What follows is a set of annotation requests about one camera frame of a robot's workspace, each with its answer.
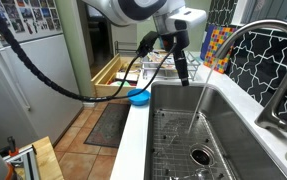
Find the faucet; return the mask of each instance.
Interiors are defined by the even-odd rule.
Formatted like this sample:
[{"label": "faucet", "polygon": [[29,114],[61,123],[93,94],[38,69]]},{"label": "faucet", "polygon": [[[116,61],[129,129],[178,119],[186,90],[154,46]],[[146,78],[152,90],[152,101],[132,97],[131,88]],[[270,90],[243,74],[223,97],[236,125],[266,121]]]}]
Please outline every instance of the faucet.
[{"label": "faucet", "polygon": [[[233,42],[243,36],[244,33],[258,29],[258,28],[274,28],[279,29],[287,33],[287,20],[275,20],[275,19],[265,19],[259,20],[252,23],[249,23],[242,28],[235,31],[226,41],[222,44],[222,46],[217,50],[215,57],[219,59],[223,59]],[[280,86],[277,88],[276,92],[270,99],[270,101],[266,104],[261,114],[255,120],[255,124],[262,128],[277,128],[284,132],[287,132],[287,122],[282,120],[277,115],[278,107],[282,101],[282,98],[285,95],[287,90],[287,73],[285,74]]]}]

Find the kitchen sink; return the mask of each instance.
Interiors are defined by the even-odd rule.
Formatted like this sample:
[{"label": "kitchen sink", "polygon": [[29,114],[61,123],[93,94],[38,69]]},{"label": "kitchen sink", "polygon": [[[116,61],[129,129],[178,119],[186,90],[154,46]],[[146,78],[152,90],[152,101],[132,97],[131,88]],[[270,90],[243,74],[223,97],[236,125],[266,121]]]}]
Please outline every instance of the kitchen sink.
[{"label": "kitchen sink", "polygon": [[287,179],[216,87],[191,125],[203,88],[152,85],[144,179]]}]

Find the white countertop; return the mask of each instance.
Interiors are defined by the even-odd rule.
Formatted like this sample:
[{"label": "white countertop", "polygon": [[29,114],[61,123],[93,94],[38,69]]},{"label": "white countertop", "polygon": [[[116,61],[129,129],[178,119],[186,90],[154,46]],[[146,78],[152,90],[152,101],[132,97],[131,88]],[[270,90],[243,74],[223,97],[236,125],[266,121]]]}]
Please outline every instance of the white countertop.
[{"label": "white countertop", "polygon": [[[210,69],[208,67],[201,65],[194,82],[204,83],[209,72]],[[143,88],[147,83],[148,80],[140,77],[137,87]],[[280,131],[273,131],[272,133],[269,130],[258,127],[254,121],[263,110],[263,107],[228,76],[213,72],[209,84],[216,86],[226,96],[250,131],[252,131],[261,145],[270,153],[274,161],[287,175],[287,161],[285,159],[287,133]],[[112,171],[112,180],[143,179],[148,116],[148,105],[141,107],[131,106]]]}]

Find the blue bowl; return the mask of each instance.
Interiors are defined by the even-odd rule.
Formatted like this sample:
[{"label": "blue bowl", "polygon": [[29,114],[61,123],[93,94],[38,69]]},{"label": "blue bowl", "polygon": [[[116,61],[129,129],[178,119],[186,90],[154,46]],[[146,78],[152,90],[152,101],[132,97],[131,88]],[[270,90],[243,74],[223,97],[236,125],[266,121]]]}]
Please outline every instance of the blue bowl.
[{"label": "blue bowl", "polygon": [[[129,95],[135,94],[141,90],[142,89],[132,89],[131,91],[127,93],[127,95],[129,96]],[[143,106],[149,102],[150,96],[151,96],[150,92],[148,92],[147,90],[144,90],[142,93],[136,96],[129,97],[129,100],[131,104],[135,106]]]}]

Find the floor mat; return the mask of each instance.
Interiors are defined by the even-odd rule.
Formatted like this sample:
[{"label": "floor mat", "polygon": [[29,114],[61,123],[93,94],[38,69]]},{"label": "floor mat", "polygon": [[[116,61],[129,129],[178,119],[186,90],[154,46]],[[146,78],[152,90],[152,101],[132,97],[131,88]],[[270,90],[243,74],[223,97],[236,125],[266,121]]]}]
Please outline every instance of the floor mat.
[{"label": "floor mat", "polygon": [[85,144],[119,147],[131,105],[109,103]]}]

